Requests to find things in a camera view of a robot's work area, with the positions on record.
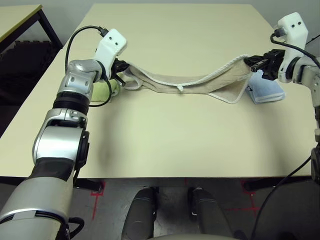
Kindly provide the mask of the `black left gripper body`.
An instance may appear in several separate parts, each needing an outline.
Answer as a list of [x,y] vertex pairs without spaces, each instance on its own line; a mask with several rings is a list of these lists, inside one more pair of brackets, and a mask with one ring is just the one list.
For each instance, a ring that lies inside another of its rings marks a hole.
[[112,64],[112,79],[115,79],[121,87],[125,86],[124,80],[118,75],[125,70],[125,67],[121,67],[121,60],[115,59]]

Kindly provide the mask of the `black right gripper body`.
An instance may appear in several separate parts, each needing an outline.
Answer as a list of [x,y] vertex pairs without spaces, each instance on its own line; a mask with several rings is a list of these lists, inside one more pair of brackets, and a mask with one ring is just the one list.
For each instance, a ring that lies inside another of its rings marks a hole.
[[258,70],[262,70],[263,79],[274,81],[278,78],[278,71],[283,62],[284,55],[285,50],[272,49],[262,55],[264,60],[260,66],[251,66],[251,71],[257,72]]

